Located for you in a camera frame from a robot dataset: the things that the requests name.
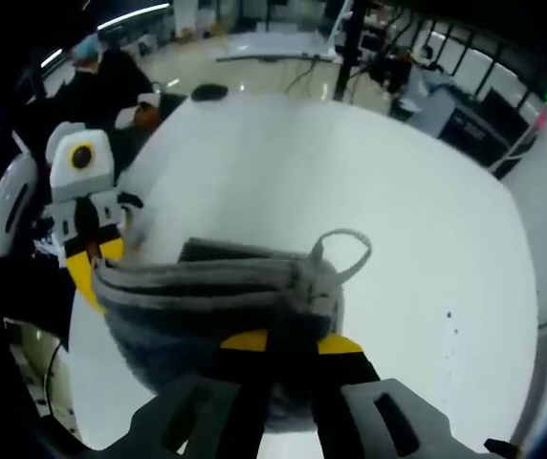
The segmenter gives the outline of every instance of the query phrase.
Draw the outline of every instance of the gray fabric bag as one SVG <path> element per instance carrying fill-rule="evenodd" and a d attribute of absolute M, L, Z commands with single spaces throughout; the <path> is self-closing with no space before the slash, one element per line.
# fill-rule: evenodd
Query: gray fabric bag
<path fill-rule="evenodd" d="M 322 241 L 335 234 L 366 246 L 361 259 L 341 273 L 323 256 Z M 135 376 L 155 393 L 176 377 L 199 371 L 223 340 L 268 328 L 279 308 L 312 317 L 317 339 L 340 332 L 341 285 L 371 255 L 367 237 L 351 229 L 323 234 L 307 255 L 242 249 L 258 257 L 158 266 L 94 261 L 93 290 L 107 310 L 110 332 Z M 314 424 L 305 401 L 278 387 L 266 427 L 297 431 Z"/>

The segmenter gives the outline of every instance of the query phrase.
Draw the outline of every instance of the floor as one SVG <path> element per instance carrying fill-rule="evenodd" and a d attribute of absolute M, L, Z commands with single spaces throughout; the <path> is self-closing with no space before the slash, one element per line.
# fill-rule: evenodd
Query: floor
<path fill-rule="evenodd" d="M 176 94 L 189 95 L 198 85 L 214 82 L 228 86 L 232 92 L 258 94 L 286 91 L 291 98 L 330 100 L 333 97 L 339 72 L 338 64 L 320 62 L 310 75 L 292 85 L 297 76 L 310 69 L 311 62 L 296 59 L 280 59 L 275 62 L 255 59 L 216 62 L 208 55 L 211 46 L 225 46 L 224 38 L 185 45 L 171 44 L 136 60 L 149 78 L 161 85 L 162 90 Z M 63 80 L 71 79 L 72 75 L 73 70 L 67 64 L 50 75 L 45 81 L 49 95 L 56 91 Z M 386 114 L 389 110 L 389 100 L 380 86 L 366 75 L 351 80 L 344 102 L 353 102 L 361 108 L 381 114 Z M 58 341 L 31 325 L 21 325 L 20 328 L 22 346 L 13 348 L 12 352 L 40 414 L 48 414 L 42 387 Z M 59 422 L 79 438 L 72 410 L 69 367 L 66 362 L 67 353 L 61 349 L 53 365 L 51 403 Z"/>

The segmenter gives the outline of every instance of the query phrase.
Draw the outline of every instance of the person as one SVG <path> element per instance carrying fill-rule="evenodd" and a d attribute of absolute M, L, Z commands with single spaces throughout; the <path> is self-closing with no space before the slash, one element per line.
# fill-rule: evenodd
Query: person
<path fill-rule="evenodd" d="M 54 96 L 63 120 L 103 130 L 137 126 L 151 132 L 158 126 L 160 97 L 130 55 L 122 50 L 102 52 L 97 33 L 86 35 L 65 53 L 76 74 Z"/>

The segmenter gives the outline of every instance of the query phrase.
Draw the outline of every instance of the desk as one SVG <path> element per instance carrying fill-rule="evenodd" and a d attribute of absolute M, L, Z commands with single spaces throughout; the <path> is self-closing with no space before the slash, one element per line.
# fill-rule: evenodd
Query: desk
<path fill-rule="evenodd" d="M 233 95 L 184 103 L 122 187 L 145 202 L 143 261 L 175 261 L 191 236 L 308 251 L 327 230 L 364 232 L 374 251 L 344 286 L 343 334 L 382 378 L 446 412 L 469 447 L 512 434 L 536 349 L 533 265 L 512 196 L 464 155 L 357 107 Z M 341 237 L 325 256 L 343 269 L 360 252 Z M 70 339 L 78 428 L 103 448 L 152 395 L 126 381 L 103 319 L 83 304 Z M 268 457 L 319 454 L 315 434 L 264 444 Z"/>

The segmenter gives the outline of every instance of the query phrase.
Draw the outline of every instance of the white table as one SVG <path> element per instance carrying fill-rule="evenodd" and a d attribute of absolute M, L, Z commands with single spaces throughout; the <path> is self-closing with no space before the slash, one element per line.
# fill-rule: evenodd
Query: white table
<path fill-rule="evenodd" d="M 459 152 L 356 107 L 238 95 L 187 101 L 122 186 L 146 203 L 150 262 L 175 261 L 191 236 L 307 251 L 327 230 L 364 232 L 374 252 L 345 285 L 343 334 L 382 378 L 445 411 L 469 447 L 512 434 L 536 348 L 533 265 L 511 195 Z M 360 250 L 341 237 L 325 256 L 341 269 Z M 80 301 L 70 346 L 77 425 L 104 448 L 152 394 Z M 315 434 L 264 445 L 320 457 Z"/>

